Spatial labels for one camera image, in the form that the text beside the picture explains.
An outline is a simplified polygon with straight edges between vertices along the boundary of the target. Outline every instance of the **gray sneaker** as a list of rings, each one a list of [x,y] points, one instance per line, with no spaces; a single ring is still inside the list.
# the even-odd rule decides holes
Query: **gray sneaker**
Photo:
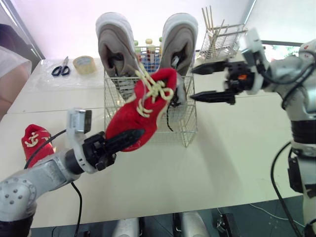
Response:
[[[119,13],[104,13],[97,19],[96,33],[101,61],[109,77],[134,77],[138,63],[133,32],[127,19]],[[133,93],[133,80],[112,81],[124,100]]]
[[[162,55],[159,68],[173,67],[180,76],[185,76],[195,52],[198,22],[190,14],[177,13],[170,16],[162,31]],[[171,101],[176,107],[186,103],[183,79],[177,77],[177,91]]]

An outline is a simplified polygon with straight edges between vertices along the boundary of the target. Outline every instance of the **tape roll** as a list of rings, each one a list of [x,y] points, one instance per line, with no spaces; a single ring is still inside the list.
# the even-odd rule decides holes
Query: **tape roll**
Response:
[[[96,71],[94,60],[90,56],[81,56],[74,59],[73,65],[80,74],[89,74]]]

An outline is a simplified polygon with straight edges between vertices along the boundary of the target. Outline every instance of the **chopsticks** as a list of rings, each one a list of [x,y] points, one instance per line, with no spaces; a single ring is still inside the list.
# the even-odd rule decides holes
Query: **chopsticks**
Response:
[[[208,34],[208,37],[209,37],[209,42],[210,42],[209,52],[212,52],[211,54],[213,54],[215,53],[215,50],[216,50],[216,47],[215,47],[216,40],[220,35],[220,32],[223,28],[225,20],[223,20],[221,26],[217,30],[215,30],[214,24],[213,24],[212,7],[209,6],[209,14],[208,14],[207,7],[205,8],[205,11],[204,11],[204,8],[202,8],[202,14],[203,14],[206,29],[212,33],[212,35]]]
[[[214,33],[214,25],[213,25],[213,16],[212,16],[212,8],[211,6],[209,6],[209,13],[210,15],[208,15],[208,10],[207,7],[205,8],[206,11],[206,15],[204,12],[204,8],[202,8],[202,13],[203,13],[203,18],[204,18],[204,22],[205,22],[205,27],[206,29],[212,31],[212,33]]]

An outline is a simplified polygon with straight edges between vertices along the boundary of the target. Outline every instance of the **wire rack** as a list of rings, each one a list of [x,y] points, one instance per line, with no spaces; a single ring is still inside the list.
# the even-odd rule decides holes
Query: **wire rack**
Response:
[[[131,85],[134,85],[138,79],[138,77],[111,78],[106,73],[104,74],[105,128],[110,123],[116,111],[125,104],[126,98],[129,98],[134,93],[134,86]],[[167,113],[162,115],[158,129],[149,143],[182,143],[187,147],[197,133],[196,104],[190,98],[190,95],[195,93],[191,68],[182,79],[184,80],[187,95],[186,103],[177,107],[169,106]],[[123,84],[126,81],[129,82],[129,86],[118,86],[118,84]]]
[[[136,46],[135,52],[148,73],[154,73],[159,68],[161,48],[158,46]]]
[[[207,29],[198,57],[207,63],[234,57],[239,49],[237,41],[246,33],[244,24],[214,27],[212,31]]]

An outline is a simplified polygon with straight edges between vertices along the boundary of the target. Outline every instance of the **red sneaker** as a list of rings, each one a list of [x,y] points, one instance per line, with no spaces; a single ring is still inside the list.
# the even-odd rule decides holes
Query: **red sneaker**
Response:
[[[25,135],[21,139],[24,153],[26,156],[26,161],[28,161],[28,159],[34,153],[34,151],[36,151],[37,148],[40,147],[40,145],[47,141],[49,138],[50,134],[45,128],[42,128],[35,124],[30,124],[25,129]],[[51,143],[48,143],[32,159],[31,163],[29,164],[29,167],[32,167],[40,159],[43,159],[51,154],[54,154],[53,146]]]
[[[145,132],[134,145],[123,152],[131,152],[143,146],[154,132],[161,116],[166,112],[173,97],[177,83],[177,72],[172,68],[163,68],[149,76],[143,65],[140,68],[145,75],[136,71],[141,79],[134,87],[134,94],[113,116],[106,129],[106,138],[110,139],[130,129],[143,129]]]

